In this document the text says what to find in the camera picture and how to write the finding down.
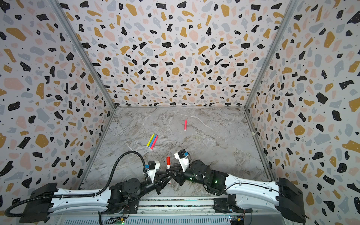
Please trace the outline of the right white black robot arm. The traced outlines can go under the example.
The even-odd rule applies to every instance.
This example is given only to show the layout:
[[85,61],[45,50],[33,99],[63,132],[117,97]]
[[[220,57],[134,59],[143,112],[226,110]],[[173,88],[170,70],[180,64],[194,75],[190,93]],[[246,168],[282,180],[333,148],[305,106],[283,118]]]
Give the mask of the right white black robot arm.
[[206,192],[227,195],[227,211],[263,209],[280,212],[287,220],[306,222],[303,192],[286,178],[278,181],[253,181],[212,170],[202,161],[177,164],[167,169],[179,185],[189,181],[202,185]]

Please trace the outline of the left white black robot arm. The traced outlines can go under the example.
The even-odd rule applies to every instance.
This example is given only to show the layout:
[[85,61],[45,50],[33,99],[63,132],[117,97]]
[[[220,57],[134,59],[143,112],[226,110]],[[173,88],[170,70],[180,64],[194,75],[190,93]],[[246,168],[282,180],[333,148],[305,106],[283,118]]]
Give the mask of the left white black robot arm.
[[132,178],[98,190],[69,190],[49,183],[32,192],[20,217],[20,223],[48,221],[52,215],[68,212],[95,211],[107,214],[136,214],[141,197],[161,190],[171,180],[165,172],[156,172],[153,182]]

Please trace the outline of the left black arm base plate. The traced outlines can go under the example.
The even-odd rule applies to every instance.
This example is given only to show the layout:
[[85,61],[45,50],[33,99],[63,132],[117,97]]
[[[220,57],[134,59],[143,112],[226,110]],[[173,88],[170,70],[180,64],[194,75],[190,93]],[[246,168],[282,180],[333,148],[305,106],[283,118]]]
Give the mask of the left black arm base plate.
[[131,199],[126,198],[124,201],[109,203],[106,210],[101,214],[117,214],[122,213],[125,215],[137,214],[140,198]]

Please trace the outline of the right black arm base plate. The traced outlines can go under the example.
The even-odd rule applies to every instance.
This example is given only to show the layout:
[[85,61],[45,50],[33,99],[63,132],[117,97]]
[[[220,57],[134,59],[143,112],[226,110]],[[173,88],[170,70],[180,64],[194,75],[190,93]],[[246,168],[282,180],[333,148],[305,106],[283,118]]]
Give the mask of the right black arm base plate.
[[214,198],[213,209],[216,213],[244,213],[245,210],[238,207],[236,203],[236,195],[228,195],[227,198]]

